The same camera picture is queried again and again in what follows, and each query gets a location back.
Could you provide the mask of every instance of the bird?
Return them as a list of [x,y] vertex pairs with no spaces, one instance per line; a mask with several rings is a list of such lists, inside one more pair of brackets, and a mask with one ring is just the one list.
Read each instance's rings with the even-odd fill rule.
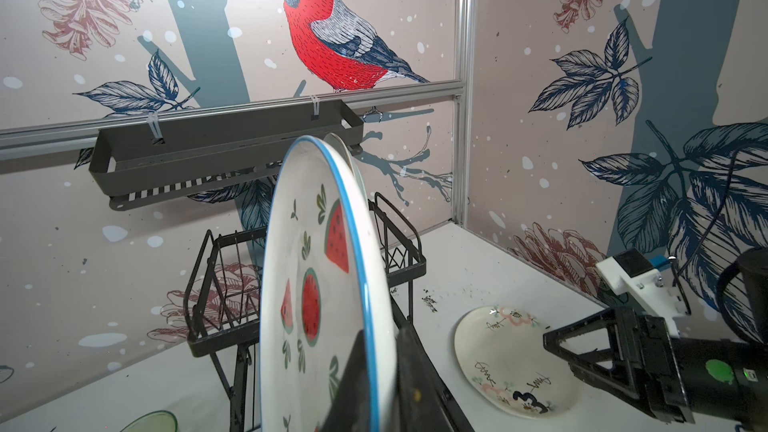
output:
[[284,0],[283,9],[299,59],[334,92],[371,89],[393,77],[428,82],[342,0]]

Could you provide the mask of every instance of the table surface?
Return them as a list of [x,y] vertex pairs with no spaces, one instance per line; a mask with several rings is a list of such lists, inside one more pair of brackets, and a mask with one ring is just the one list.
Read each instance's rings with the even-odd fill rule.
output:
[[[414,324],[427,354],[477,432],[734,430],[733,422],[699,415],[696,425],[664,424],[586,385],[577,405],[562,415],[531,420],[504,413],[486,401],[458,367],[453,332],[461,317],[483,305],[510,305],[556,328],[593,314],[600,306],[459,226],[432,230],[422,236],[422,244],[427,275],[414,283]],[[434,301],[436,312],[422,300],[426,296]],[[407,286],[398,288],[395,299],[406,312]],[[234,364],[234,351],[221,353],[230,372],[232,366],[227,365]],[[193,358],[189,348],[180,344],[6,420],[0,432],[49,432],[54,427],[55,432],[121,430],[154,410],[173,412],[179,432],[226,431],[228,408],[210,360]]]

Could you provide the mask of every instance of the wallpaper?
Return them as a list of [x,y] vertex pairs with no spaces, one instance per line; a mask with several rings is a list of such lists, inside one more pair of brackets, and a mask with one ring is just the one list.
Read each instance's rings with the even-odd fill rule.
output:
[[[479,0],[470,229],[607,304],[637,305],[597,262],[673,254],[682,335],[733,337],[717,278],[768,245],[766,24],[765,0]],[[754,334],[743,285],[725,306]]]
[[[0,24],[0,128],[453,78],[455,0],[0,7],[13,17]],[[449,219],[453,102],[364,120],[357,160],[370,197],[419,230]],[[0,162],[0,314],[14,318],[0,325],[0,421],[184,341],[182,291],[205,231],[268,222],[274,177],[112,211],[91,152]],[[239,253],[216,273],[246,291],[261,248]]]

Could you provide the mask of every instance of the plate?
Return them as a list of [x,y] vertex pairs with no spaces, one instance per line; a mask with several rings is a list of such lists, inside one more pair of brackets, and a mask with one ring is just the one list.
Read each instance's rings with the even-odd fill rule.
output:
[[175,415],[158,410],[137,418],[121,432],[177,432],[178,427]]
[[355,159],[352,157],[352,154],[350,153],[350,149],[346,146],[342,138],[336,135],[335,133],[331,132],[327,136],[325,136],[325,139],[323,140],[341,155],[341,157],[344,159],[344,162],[346,162],[346,164],[352,170],[352,173],[355,175],[355,180],[357,181],[358,187],[360,187],[360,192],[362,192],[362,196],[367,197],[366,184],[362,181],[362,174],[360,173],[360,169],[357,168],[357,164],[355,164]]
[[453,338],[464,376],[484,398],[518,417],[546,418],[572,408],[580,383],[567,362],[544,350],[546,327],[510,307],[469,312]]
[[374,230],[344,158],[320,139],[297,139],[277,180],[264,252],[264,430],[322,427],[360,330],[370,430],[386,429],[396,386],[396,328]]

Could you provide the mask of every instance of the red watermelon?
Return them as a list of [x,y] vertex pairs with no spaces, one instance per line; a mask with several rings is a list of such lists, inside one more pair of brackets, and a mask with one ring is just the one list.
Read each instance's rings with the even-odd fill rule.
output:
[[314,347],[320,333],[320,284],[317,283],[317,275],[312,267],[304,274],[301,319],[306,341],[310,347]]
[[283,318],[283,328],[289,334],[293,332],[293,305],[290,300],[290,281],[286,284],[286,292],[283,295],[283,306],[280,307],[280,316]]
[[344,231],[344,215],[341,202],[337,199],[331,207],[326,227],[326,257],[341,270],[350,273],[350,260],[346,254],[346,232]]

